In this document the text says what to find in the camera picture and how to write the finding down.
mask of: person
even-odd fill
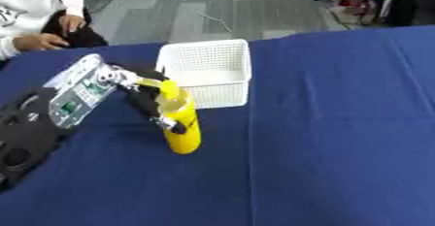
[[[25,51],[105,46],[84,0],[0,0],[0,62]]]

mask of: cable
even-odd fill
[[[220,22],[220,24],[222,24],[222,26],[225,28],[225,30],[230,34],[230,37],[229,37],[228,40],[231,40],[231,39],[232,39],[233,31],[231,30],[230,27],[228,27],[228,25],[226,24],[226,22],[225,22],[224,20],[219,19],[219,18],[214,18],[214,17],[208,16],[208,15],[202,14],[202,13],[195,12],[194,10],[191,10],[191,9],[189,9],[189,8],[187,8],[187,9],[188,9],[189,11],[191,11],[192,13],[194,13],[194,14],[197,14],[197,15],[199,15],[199,16],[202,16],[203,18],[206,18],[206,19],[209,19],[209,20],[214,20],[214,21],[218,21],[218,22]]]
[[[189,9],[189,8],[187,8],[187,9],[190,10],[191,12],[193,12],[194,14],[197,14],[197,15],[199,15],[199,16],[202,16],[202,17],[204,17],[204,18],[206,18],[206,19],[210,19],[210,20],[214,20],[214,21],[218,21],[218,22],[220,22],[220,23],[222,24],[222,26],[225,28],[225,30],[226,30],[229,34],[231,34],[231,35],[233,34],[233,31],[231,30],[230,27],[228,27],[228,25],[226,24],[226,22],[225,22],[224,20],[222,20],[222,19],[218,19],[218,18],[214,18],[214,17],[211,17],[211,16],[207,16],[207,15],[202,14],[202,13],[195,12],[195,11]]]
[[[328,12],[332,15],[332,17],[334,18],[335,22],[337,22],[338,24],[342,25],[346,30],[352,30],[352,28],[344,23],[343,21],[340,20],[340,18],[331,10],[329,10],[328,8],[326,8],[326,10],[328,10]]]

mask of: blue tablecloth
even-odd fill
[[[435,27],[251,43],[248,105],[200,112],[204,141],[172,153],[112,96],[19,187],[0,224],[435,225]],[[0,104],[89,52],[153,63],[161,45],[29,53]]]

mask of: robotic arm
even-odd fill
[[[127,94],[129,104],[163,128],[165,135],[187,135],[191,125],[167,116],[158,103],[177,101],[177,86],[156,71],[140,75],[92,54],[41,89],[0,109],[0,190],[15,186],[46,160],[117,89]]]

